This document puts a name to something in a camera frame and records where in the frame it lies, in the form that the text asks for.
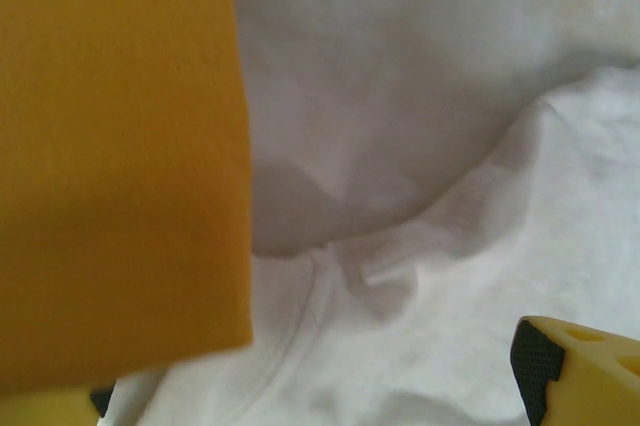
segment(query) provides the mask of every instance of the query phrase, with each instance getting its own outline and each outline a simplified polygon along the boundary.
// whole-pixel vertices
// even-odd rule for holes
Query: yellow plastic object
[[[3,426],[94,426],[98,414],[84,389],[18,396],[0,401]]]
[[[0,401],[247,344],[249,251],[232,0],[0,0]]]
[[[511,362],[532,426],[640,424],[640,342],[523,318]]]

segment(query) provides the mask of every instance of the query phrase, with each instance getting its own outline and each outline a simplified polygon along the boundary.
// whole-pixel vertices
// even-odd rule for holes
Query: black rubber corner
[[[113,387],[109,389],[103,389],[100,391],[93,391],[89,397],[91,398],[91,402],[93,406],[96,408],[98,413],[100,413],[100,417],[104,418],[107,414],[107,409],[109,409],[109,403],[111,402],[111,395],[113,394]]]
[[[547,412],[547,383],[558,381],[565,350],[529,321],[518,326],[511,346],[511,367],[531,426],[540,426]]]

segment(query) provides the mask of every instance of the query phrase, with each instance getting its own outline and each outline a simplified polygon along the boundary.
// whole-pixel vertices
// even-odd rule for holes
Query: hole
[[[640,378],[640,357],[618,358],[618,364]]]
[[[569,329],[567,333],[569,333],[569,336],[579,339],[580,341],[604,341],[602,336],[579,329]]]

